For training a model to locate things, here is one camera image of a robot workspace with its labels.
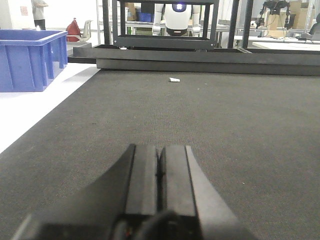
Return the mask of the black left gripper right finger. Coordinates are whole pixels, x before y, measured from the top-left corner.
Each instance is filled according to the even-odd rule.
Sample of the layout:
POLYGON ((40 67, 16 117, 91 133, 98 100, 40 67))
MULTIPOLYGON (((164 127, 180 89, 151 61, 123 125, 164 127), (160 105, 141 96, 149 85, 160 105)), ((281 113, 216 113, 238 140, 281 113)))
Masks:
POLYGON ((167 145, 162 163, 163 208, 175 211, 193 240, 255 240, 200 168, 188 145, 167 145))

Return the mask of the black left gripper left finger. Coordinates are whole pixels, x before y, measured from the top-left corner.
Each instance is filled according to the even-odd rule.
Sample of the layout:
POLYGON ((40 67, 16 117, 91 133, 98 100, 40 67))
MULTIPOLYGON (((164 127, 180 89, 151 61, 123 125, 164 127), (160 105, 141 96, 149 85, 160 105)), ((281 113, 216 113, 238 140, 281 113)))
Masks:
POLYGON ((14 240, 109 240, 117 221, 157 212, 157 150, 130 144, 98 179, 28 215, 14 240))

